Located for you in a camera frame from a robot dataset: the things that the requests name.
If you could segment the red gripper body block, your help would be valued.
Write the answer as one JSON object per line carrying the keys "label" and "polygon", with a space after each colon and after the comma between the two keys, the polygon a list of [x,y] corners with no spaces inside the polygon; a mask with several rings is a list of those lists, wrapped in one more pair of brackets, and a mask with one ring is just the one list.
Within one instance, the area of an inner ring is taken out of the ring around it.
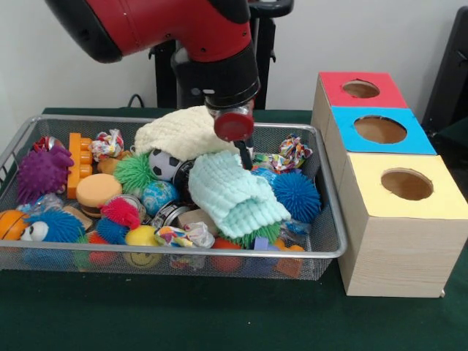
{"label": "red gripper body block", "polygon": [[224,141],[248,139],[254,130],[254,119],[251,113],[226,112],[214,119],[214,131]]}

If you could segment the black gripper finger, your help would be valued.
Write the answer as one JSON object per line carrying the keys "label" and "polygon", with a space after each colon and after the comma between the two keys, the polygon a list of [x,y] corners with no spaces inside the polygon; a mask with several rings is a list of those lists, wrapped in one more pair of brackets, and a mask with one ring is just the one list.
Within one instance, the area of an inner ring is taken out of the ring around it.
{"label": "black gripper finger", "polygon": [[241,162],[246,170],[252,169],[252,155],[253,155],[253,141],[251,138],[248,140],[235,141],[235,147],[239,150]]}

